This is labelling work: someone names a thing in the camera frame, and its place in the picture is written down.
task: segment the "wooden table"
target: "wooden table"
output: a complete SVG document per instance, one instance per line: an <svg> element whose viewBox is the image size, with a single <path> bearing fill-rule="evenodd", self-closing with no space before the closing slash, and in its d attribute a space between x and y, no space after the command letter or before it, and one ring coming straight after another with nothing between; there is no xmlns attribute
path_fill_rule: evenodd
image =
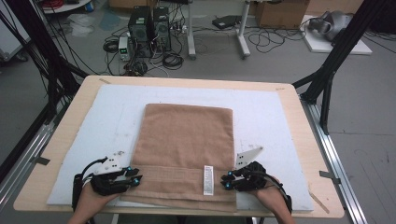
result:
<svg viewBox="0 0 396 224"><path fill-rule="evenodd" d="M57 130L41 155L49 159L48 165L37 164L23 186L14 208L19 211L64 211L71 212L71 206L47 205L52 187L61 168L64 156L72 146L79 127L90 110L96 93L102 85L146 85L161 87L190 87L206 89L234 89L247 91L276 91L279 95L290 128L290 134L302 165L309 193L313 199L314 211L297 213L294 217L342 217L343 206L332 181L319 176L319 171L328 169L322 159L315 136L294 87L290 84L217 81L197 79L175 79L156 77L107 77L89 76L85 78L72 104L67 109ZM179 208L136 208L107 207L104 213L136 213L196 216L244 216L270 217L263 211L238 211L224 213L217 211L190 210Z"/></svg>

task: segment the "towel label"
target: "towel label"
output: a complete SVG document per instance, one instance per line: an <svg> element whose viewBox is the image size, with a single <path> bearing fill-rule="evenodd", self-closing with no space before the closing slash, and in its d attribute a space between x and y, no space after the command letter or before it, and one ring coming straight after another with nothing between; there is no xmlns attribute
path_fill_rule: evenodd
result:
<svg viewBox="0 0 396 224"><path fill-rule="evenodd" d="M213 195L213 166L205 166L204 169L204 195Z"/></svg>

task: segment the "brown towel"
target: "brown towel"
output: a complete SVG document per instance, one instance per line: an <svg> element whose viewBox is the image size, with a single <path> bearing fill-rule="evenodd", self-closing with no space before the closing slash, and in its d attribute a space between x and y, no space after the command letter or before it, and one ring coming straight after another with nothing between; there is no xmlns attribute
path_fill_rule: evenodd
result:
<svg viewBox="0 0 396 224"><path fill-rule="evenodd" d="M143 175L123 201L236 211L236 195L220 178L233 169L233 111L197 105L146 105L132 167ZM214 195L204 195L204 167L213 166Z"/></svg>

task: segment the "hand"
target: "hand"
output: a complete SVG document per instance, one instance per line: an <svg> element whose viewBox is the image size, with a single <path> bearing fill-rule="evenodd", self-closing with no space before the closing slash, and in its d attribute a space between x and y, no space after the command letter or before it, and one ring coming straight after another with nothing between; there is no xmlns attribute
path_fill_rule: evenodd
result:
<svg viewBox="0 0 396 224"><path fill-rule="evenodd" d="M91 217L99 213L111 200L120 196L112 194L102 196L93 191L91 183L87 183L79 196L75 213L67 222L68 224L85 224Z"/></svg>
<svg viewBox="0 0 396 224"><path fill-rule="evenodd" d="M274 213L278 223L294 224L295 221L286 206L283 195L279 189L270 181L267 181L263 189L249 192L259 199L260 203Z"/></svg>

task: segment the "floor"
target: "floor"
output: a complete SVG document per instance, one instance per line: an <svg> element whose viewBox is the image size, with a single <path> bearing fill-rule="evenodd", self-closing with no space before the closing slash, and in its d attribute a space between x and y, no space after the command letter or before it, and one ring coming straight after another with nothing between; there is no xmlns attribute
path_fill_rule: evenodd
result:
<svg viewBox="0 0 396 224"><path fill-rule="evenodd" d="M117 12L119 21L111 27L114 19L103 1L98 1L94 12L93 33L87 37L77 37L68 33L67 40L76 54L91 70L108 75L106 53L102 46L105 38L127 24L127 16ZM61 25L66 23L68 14L61 14ZM214 17L194 20L194 25L211 26ZM249 18L248 24L254 25ZM246 37L257 29L247 29ZM349 181L359 200L369 223L396 222L396 42L379 37L370 37L381 45L363 38L363 42L373 51L370 56L349 55L338 70L333 81L330 105L329 132L346 170ZM234 33L196 32L197 59L192 61L186 50L184 36L180 38L183 50L180 55L184 63L180 69L158 69L148 64L150 69L145 77L198 78L219 80L241 80L253 82L293 83L320 68L327 53L311 53L303 40L287 39L283 45L267 53L258 51L269 48L258 47L247 42L251 56L243 60ZM69 61L70 53L65 51ZM81 69L92 73L81 62ZM118 55L110 64L113 74L122 73L123 62ZM306 86L297 92L302 93ZM32 60L21 63L12 60L0 67L0 162L15 147L21 136L33 122L47 101L43 82ZM0 211L0 223L65 223L71 214L65 213L25 213L12 208L20 183L12 197ZM110 215L97 217L97 223L110 223ZM192 223L201 223L191 218ZM341 219L297 218L297 223L349 223L347 216ZM276 223L267 218L265 223Z"/></svg>

